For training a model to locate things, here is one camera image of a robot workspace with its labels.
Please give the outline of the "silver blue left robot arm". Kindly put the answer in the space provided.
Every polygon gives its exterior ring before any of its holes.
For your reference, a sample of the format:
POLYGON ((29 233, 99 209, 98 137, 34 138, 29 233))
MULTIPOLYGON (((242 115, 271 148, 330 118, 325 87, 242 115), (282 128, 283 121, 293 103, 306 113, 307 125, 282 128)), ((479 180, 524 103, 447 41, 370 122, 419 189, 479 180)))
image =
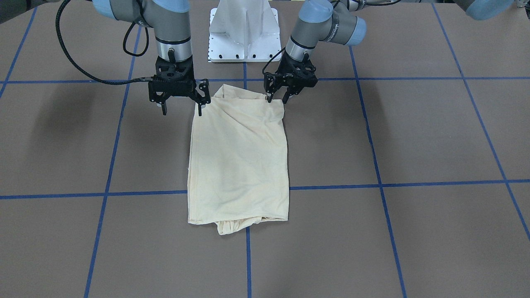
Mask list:
POLYGON ((364 19, 354 16, 366 6, 390 6, 392 0, 306 0, 282 55, 276 72, 263 70, 267 102, 282 87, 286 92, 282 102, 287 103, 304 88, 318 82, 316 67, 311 56, 319 42, 356 46, 365 38, 367 25, 364 19))

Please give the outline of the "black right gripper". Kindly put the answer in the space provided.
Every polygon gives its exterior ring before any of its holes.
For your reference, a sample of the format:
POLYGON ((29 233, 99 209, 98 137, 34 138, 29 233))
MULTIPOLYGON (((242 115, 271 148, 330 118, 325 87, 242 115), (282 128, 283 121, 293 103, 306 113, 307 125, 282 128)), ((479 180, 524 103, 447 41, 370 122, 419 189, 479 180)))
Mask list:
POLYGON ((188 97, 197 104, 198 115, 202 116, 202 109, 211 103, 210 82, 208 79, 195 81, 193 57, 181 62, 157 57, 155 68, 157 73, 148 83, 150 102, 160 105, 163 115, 167 115, 166 101, 171 96, 188 97))

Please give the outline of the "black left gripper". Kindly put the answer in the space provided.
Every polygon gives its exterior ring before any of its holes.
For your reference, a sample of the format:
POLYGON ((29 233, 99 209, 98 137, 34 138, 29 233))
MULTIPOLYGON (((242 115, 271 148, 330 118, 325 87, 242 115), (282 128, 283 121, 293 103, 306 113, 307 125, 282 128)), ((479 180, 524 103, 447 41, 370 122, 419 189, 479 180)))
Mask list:
POLYGON ((279 67, 275 73, 263 73, 266 100, 271 103, 274 94, 283 86, 287 88, 282 97, 286 104, 292 96, 297 96, 305 87, 314 87, 318 82, 316 67, 310 60, 308 53, 303 53, 302 60, 298 61, 284 53, 280 59, 279 67))

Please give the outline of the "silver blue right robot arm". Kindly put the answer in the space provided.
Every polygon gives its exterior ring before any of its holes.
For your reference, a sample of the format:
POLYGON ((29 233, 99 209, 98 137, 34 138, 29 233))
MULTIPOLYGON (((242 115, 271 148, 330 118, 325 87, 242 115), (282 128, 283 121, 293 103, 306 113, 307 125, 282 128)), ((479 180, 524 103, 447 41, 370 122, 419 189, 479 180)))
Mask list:
POLYGON ((153 28, 157 41, 157 70, 148 83, 149 100, 167 113, 171 96, 188 97, 198 105, 198 115, 211 102, 209 82, 196 82, 187 0, 95 0, 94 8, 109 18, 153 28))

